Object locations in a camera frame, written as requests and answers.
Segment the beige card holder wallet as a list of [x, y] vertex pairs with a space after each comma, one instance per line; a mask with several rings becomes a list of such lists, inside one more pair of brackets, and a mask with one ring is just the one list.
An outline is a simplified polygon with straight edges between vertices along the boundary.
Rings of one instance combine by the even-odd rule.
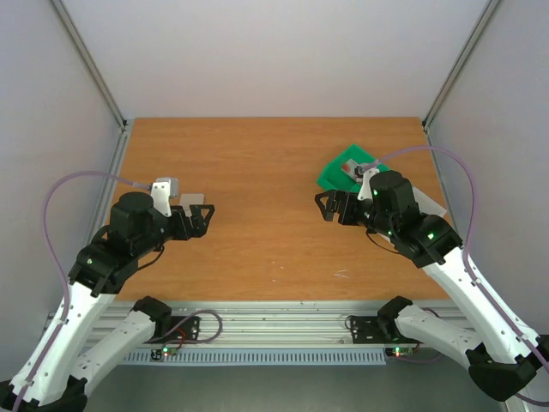
[[190, 209], [191, 205], [203, 205], [204, 200], [203, 193], [184, 193], [180, 195], [179, 205], [184, 209]]

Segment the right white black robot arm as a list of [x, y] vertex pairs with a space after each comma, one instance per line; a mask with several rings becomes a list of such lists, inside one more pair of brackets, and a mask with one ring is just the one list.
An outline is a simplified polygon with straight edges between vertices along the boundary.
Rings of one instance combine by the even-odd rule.
[[413, 186], [396, 171], [363, 176], [358, 193], [330, 190], [315, 196], [325, 221], [381, 234], [397, 254], [423, 270], [473, 326], [455, 327], [397, 296], [377, 312], [388, 341], [424, 343], [464, 367], [490, 398], [505, 402], [548, 365], [548, 338], [522, 322], [467, 257], [462, 239], [438, 215], [420, 210]]

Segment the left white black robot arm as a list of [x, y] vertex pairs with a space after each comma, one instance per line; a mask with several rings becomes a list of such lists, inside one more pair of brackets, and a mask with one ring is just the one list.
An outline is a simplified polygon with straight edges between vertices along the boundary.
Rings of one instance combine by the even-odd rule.
[[201, 238], [213, 215], [210, 204], [184, 209], [143, 192], [122, 195], [108, 224], [78, 253], [64, 297], [37, 348], [12, 379], [1, 383], [2, 408], [82, 411], [97, 384], [133, 348], [164, 342], [186, 323], [185, 318], [174, 322], [171, 307], [146, 296], [118, 327], [84, 348], [125, 282], [142, 270], [140, 260], [150, 252], [162, 254], [170, 240]]

